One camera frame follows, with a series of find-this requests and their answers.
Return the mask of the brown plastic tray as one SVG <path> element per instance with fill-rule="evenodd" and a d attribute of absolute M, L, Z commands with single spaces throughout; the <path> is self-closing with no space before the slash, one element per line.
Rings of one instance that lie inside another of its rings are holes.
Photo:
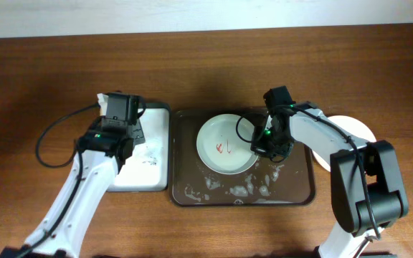
<path fill-rule="evenodd" d="M 180 110 L 171 116 L 168 188 L 183 207 L 304 206 L 315 198 L 310 149 L 295 143 L 280 163 L 258 158 L 246 171 L 224 175 L 208 168 L 196 150 L 201 126 L 221 110 Z"/>

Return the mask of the pale green plate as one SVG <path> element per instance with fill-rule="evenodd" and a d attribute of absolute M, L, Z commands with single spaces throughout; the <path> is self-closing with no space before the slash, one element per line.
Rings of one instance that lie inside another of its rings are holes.
<path fill-rule="evenodd" d="M 196 150 L 201 161 L 211 170 L 234 175 L 252 167 L 258 157 L 251 150 L 250 140 L 254 125 L 243 118 L 238 130 L 240 116 L 234 114 L 216 115 L 206 121 L 196 137 Z"/>

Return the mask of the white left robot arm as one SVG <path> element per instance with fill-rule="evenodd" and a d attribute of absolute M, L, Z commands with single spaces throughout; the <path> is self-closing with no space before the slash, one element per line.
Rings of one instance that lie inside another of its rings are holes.
<path fill-rule="evenodd" d="M 103 97 L 106 111 L 75 141 L 70 174 L 46 216 L 22 247 L 4 247 L 1 257 L 79 256 L 101 198 L 143 142 L 139 120 L 146 101 L 121 92 Z"/>

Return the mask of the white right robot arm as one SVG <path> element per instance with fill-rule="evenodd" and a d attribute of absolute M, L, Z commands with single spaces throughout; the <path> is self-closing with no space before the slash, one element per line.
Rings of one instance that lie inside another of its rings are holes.
<path fill-rule="evenodd" d="M 370 142 L 331 122 L 317 105 L 296 103 L 285 86 L 264 95 L 270 127 L 258 126 L 251 151 L 284 161 L 296 142 L 315 151 L 331 169 L 331 206 L 336 223 L 315 257 L 360 257 L 381 233 L 405 217 L 409 203 L 391 143 Z"/>

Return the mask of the pinkish white plate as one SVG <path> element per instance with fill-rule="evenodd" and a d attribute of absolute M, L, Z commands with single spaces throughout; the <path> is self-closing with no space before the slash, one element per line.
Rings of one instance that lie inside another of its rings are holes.
<path fill-rule="evenodd" d="M 373 132 L 360 120 L 345 115 L 332 115 L 328 117 L 328 119 L 358 138 L 363 138 L 368 142 L 376 142 L 376 137 Z"/>

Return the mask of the white soapy water tray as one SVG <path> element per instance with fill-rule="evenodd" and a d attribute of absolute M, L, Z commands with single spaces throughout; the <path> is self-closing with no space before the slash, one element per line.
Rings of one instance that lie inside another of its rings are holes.
<path fill-rule="evenodd" d="M 168 185 L 168 150 L 171 109 L 150 102 L 138 119 L 133 155 L 128 158 L 109 192 L 163 191 Z"/>

